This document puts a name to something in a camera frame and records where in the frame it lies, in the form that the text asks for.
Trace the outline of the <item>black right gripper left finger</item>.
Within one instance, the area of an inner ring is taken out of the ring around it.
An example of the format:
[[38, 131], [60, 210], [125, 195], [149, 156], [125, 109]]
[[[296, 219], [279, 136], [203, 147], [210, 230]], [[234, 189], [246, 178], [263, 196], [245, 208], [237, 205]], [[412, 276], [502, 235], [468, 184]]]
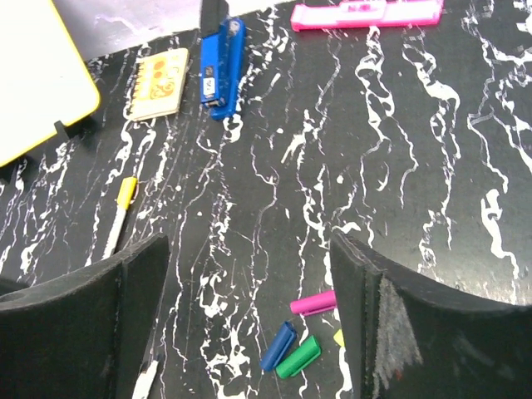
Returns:
[[3, 398], [130, 398], [170, 258], [152, 235], [1, 297]]

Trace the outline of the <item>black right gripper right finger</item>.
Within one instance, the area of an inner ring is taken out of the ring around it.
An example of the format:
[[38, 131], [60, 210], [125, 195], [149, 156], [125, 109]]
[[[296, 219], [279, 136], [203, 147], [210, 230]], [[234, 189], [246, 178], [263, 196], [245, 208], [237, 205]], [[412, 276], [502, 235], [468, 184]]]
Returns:
[[448, 287], [344, 233], [330, 257], [356, 398], [530, 397], [530, 306]]

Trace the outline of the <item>white pen yellow tip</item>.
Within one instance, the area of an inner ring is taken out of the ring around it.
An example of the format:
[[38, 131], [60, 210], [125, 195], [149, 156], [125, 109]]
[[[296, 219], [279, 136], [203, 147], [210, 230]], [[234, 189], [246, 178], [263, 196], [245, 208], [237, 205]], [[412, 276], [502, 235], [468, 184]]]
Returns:
[[121, 229], [124, 224], [127, 211], [136, 192], [137, 178], [134, 176], [126, 177], [121, 182], [121, 187], [116, 198], [116, 213], [113, 220], [111, 231], [106, 241], [106, 247], [103, 252], [103, 258], [107, 259], [113, 255], [120, 238]]

